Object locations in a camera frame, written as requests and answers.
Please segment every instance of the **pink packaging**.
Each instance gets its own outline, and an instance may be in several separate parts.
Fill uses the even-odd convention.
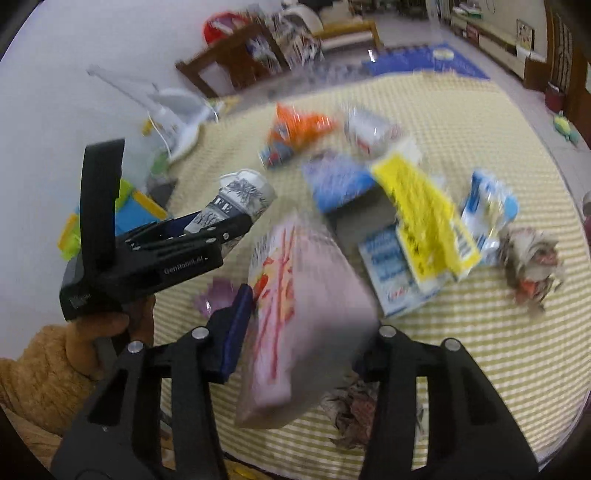
[[[340,385],[378,327],[374,298],[324,226],[296,214],[255,246],[257,300],[236,424],[276,429]]]

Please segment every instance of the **picture frame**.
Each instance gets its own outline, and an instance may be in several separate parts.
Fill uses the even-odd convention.
[[[517,19],[517,45],[533,51],[535,45],[535,30],[521,19]]]

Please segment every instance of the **hand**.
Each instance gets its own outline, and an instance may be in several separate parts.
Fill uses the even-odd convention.
[[[132,315],[137,318],[137,325],[129,333],[132,340],[140,340],[146,345],[154,344],[154,305],[156,297],[136,301],[132,307]],[[104,375],[94,340],[100,337],[114,337],[123,333],[129,326],[126,313],[97,313],[81,317],[66,327],[66,357],[74,370],[91,377],[101,378]]]

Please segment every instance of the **orange package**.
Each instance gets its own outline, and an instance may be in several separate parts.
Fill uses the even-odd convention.
[[[265,167],[281,165],[313,141],[331,132],[334,120],[319,113],[298,113],[293,107],[277,104],[277,121],[260,154]]]

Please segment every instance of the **blue rug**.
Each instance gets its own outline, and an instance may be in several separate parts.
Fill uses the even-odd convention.
[[[449,48],[454,52],[454,59],[441,61],[433,59],[434,48]],[[458,75],[490,80],[490,78],[466,57],[443,43],[432,47],[414,47],[380,54],[376,61],[363,63],[374,77],[386,73],[412,73],[417,70],[454,70]]]

